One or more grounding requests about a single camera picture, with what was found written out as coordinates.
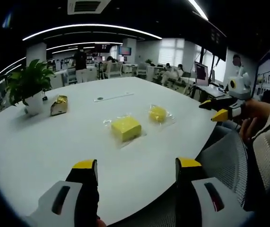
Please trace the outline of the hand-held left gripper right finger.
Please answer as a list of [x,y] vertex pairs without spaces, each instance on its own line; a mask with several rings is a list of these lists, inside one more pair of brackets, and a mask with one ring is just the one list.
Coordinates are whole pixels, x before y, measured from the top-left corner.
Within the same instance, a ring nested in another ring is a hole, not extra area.
[[207,178],[196,160],[177,157],[175,171],[177,227],[241,227],[253,214],[217,178]]

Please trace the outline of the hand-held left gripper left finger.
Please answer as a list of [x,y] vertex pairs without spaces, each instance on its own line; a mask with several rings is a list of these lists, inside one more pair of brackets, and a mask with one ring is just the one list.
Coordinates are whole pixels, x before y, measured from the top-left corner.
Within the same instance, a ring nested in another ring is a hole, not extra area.
[[24,221],[30,227],[96,227],[98,203],[97,160],[88,159],[48,189]]

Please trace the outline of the person's right hand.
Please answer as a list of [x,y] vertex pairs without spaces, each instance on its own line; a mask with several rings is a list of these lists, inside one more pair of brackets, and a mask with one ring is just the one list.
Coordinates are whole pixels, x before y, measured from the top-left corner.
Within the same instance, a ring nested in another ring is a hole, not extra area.
[[244,143],[248,143],[253,136],[259,130],[259,120],[257,117],[247,118],[243,120],[242,126],[239,131],[239,136],[241,137]]

